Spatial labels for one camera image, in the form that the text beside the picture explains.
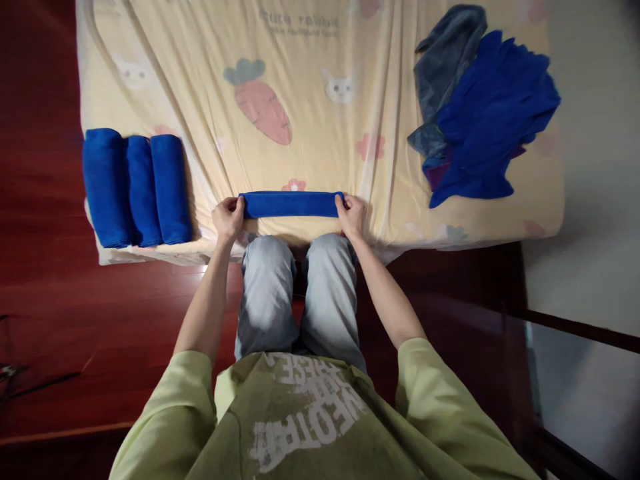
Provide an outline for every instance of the t-shirt sleeve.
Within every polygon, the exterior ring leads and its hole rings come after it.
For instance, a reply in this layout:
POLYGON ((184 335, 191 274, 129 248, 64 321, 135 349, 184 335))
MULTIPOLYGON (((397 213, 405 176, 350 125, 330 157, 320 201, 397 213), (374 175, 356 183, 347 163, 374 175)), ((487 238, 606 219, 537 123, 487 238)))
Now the t-shirt sleeve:
POLYGON ((110 479, 183 479, 215 428, 211 361, 177 353, 127 434, 110 479))
POLYGON ((398 350, 398 410, 480 479, 537 479, 496 424, 424 339, 398 350))

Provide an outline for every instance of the yellow bed sheet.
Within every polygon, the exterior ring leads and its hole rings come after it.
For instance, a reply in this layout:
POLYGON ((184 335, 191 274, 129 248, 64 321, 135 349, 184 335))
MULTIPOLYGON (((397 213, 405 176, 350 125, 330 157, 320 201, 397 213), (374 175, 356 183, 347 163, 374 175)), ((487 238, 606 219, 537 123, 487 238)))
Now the yellow bed sheet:
MULTIPOLYGON (((370 204, 378 248, 469 247, 556 234, 563 172, 556 125, 513 160, 514 195, 452 197, 429 209, 413 50, 447 0, 77 0, 83 129, 174 133, 185 145, 196 241, 128 252, 202 263, 215 244, 210 211, 256 190, 336 191, 370 204)), ((484 0, 489 30, 548 53, 544 3, 484 0)), ((304 245, 335 219, 247 222, 252 234, 304 245)))

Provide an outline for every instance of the hand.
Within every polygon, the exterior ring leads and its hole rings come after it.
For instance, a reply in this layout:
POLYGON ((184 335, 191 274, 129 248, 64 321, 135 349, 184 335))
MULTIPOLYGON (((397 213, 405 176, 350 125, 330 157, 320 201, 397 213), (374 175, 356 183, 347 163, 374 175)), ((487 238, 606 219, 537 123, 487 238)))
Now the hand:
POLYGON ((213 224, 218 232, 218 243, 234 242, 240 230, 245 213, 245 198, 229 197, 218 203, 211 212, 213 224))
POLYGON ((335 196, 335 206, 338 208, 340 225, 347 238, 354 242, 362 238, 362 220, 365 216, 365 204, 351 195, 345 195, 343 204, 340 195, 335 196))

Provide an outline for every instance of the white wall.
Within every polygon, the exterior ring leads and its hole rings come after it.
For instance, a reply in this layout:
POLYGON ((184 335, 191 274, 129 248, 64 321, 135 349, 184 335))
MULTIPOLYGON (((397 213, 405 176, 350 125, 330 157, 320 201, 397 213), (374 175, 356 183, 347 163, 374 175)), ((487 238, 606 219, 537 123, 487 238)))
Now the white wall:
POLYGON ((636 0, 547 0, 564 226, 524 244, 532 310, 640 336, 636 0))
MULTIPOLYGON (((636 0, 547 0, 567 204, 525 242, 532 310, 640 336, 640 18, 636 0)), ((547 430, 640 478, 640 355, 533 326, 547 430)))
POLYGON ((640 355, 533 325, 545 428, 620 480, 640 479, 640 355))

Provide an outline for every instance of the light blue jeans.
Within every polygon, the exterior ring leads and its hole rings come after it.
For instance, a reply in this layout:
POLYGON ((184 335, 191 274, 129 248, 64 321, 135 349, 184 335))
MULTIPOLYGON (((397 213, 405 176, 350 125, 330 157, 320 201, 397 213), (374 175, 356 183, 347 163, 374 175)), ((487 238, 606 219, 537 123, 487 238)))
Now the light blue jeans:
POLYGON ((242 261, 244 286, 235 358, 278 351, 344 360, 366 372, 355 322, 356 256, 334 233, 311 243, 303 263, 305 311, 296 325, 291 311, 296 268, 286 243, 272 236, 251 242, 242 261))

